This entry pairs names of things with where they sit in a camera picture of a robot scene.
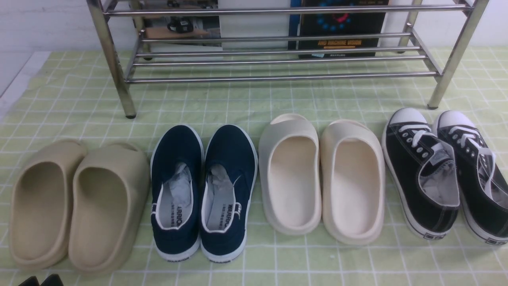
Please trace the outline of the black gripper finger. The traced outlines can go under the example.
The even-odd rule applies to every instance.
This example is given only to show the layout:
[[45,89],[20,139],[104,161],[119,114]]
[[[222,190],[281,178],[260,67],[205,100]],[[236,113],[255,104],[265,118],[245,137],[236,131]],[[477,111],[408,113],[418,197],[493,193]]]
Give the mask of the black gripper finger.
[[45,278],[45,280],[40,283],[40,286],[64,286],[60,275],[51,274]]

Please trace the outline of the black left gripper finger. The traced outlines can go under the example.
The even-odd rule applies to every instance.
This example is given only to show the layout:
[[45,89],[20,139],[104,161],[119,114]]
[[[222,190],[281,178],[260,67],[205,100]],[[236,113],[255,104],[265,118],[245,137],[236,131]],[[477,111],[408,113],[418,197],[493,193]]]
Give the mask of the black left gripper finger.
[[22,281],[18,286],[40,286],[36,276],[31,276]]

